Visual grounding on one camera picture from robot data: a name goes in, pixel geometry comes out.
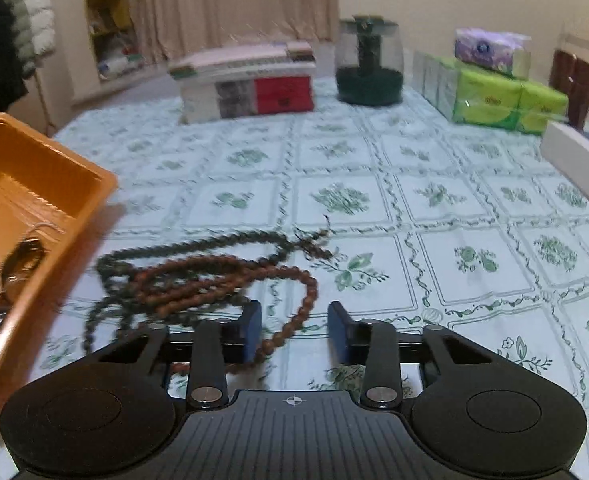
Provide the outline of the orange plastic tray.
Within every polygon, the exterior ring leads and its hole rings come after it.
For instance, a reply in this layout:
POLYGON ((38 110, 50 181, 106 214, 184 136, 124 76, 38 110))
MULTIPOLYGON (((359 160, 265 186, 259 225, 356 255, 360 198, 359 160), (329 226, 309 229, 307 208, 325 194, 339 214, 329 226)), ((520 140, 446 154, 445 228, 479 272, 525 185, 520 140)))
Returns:
POLYGON ((32 238, 44 256, 0 326, 0 408, 28 380, 58 304, 97 246, 112 172, 0 113, 0 292, 4 263, 32 238))

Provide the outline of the floral green white tablecloth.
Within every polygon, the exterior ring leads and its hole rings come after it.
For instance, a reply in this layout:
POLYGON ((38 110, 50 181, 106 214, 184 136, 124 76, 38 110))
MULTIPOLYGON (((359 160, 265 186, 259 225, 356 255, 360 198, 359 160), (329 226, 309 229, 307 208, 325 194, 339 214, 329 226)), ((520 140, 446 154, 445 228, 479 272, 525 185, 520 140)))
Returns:
POLYGON ((536 136, 452 125, 410 90, 389 108, 314 90, 303 114, 189 126, 164 99, 76 118, 60 142, 119 179, 90 252, 330 226, 329 259, 290 259, 318 282, 311 317, 230 389, 357 391, 364 370, 327 339, 332 301, 413 334, 443 325, 582 403, 573 470, 589 479, 589 200, 536 136))

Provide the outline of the thick white red book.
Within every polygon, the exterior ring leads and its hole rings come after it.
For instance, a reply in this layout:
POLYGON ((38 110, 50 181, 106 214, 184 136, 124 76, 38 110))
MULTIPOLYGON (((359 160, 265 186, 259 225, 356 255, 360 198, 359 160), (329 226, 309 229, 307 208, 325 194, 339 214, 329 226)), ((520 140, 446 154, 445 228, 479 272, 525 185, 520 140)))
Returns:
POLYGON ((316 64, 275 63, 177 79, 183 124, 314 110, 316 64))

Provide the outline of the green tissue pack bundle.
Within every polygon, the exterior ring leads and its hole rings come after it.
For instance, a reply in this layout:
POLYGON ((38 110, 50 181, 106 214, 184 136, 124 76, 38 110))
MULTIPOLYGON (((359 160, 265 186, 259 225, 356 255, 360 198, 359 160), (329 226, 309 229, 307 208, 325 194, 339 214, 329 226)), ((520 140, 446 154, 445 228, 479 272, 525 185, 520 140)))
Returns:
POLYGON ((551 120, 567 120, 569 98, 564 93, 457 58, 415 52, 411 85, 453 124, 540 136, 551 120))

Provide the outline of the white box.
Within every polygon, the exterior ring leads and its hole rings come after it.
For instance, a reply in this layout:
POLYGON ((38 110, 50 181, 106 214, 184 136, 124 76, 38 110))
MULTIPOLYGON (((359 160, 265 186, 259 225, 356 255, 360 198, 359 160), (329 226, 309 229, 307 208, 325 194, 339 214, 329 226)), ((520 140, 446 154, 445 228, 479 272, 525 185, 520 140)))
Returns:
POLYGON ((589 134, 549 122, 541 138, 541 154, 582 191, 589 191, 589 134))

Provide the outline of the green glass jar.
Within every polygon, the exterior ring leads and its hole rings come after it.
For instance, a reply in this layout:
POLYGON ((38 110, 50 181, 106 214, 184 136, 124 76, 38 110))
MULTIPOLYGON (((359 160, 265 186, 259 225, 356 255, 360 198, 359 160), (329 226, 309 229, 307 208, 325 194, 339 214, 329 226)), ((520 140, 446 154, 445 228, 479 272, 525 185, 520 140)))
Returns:
POLYGON ((334 66, 342 102, 370 107, 401 103, 404 49, 399 25, 378 15, 341 20, 334 66))

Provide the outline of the yellow bookshelf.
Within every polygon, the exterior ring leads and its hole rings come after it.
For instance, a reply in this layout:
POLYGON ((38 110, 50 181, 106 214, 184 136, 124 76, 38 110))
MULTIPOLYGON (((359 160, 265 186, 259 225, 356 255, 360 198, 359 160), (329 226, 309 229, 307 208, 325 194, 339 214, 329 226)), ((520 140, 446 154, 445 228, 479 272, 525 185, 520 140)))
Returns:
POLYGON ((101 82, 121 78, 144 66, 130 0, 85 0, 85 11, 101 82))

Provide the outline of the purple tissue pack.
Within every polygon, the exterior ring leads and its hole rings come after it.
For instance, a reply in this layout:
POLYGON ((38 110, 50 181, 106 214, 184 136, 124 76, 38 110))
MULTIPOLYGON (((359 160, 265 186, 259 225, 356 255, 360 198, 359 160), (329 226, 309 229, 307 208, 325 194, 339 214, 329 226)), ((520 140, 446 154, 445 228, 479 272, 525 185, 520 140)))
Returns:
POLYGON ((515 79, 529 78, 530 36, 516 32, 489 32, 480 28, 459 28, 455 32, 455 56, 515 79))

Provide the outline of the beige curtain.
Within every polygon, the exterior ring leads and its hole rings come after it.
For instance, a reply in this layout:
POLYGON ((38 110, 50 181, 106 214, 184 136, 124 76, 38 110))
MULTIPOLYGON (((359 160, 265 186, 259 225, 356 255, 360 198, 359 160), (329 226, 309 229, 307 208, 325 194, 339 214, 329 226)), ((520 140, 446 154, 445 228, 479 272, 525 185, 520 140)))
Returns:
POLYGON ((128 0, 139 51, 150 64, 203 49, 337 38, 339 0, 128 0))

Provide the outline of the white grey puffer jacket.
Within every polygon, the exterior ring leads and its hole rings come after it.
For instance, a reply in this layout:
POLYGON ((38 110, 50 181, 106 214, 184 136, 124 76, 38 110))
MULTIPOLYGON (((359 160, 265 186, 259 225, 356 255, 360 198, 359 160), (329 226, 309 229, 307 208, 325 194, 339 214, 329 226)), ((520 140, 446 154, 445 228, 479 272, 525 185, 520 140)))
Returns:
POLYGON ((55 13, 50 0, 3 0, 12 15, 14 52, 22 78, 30 79, 56 50, 55 13))

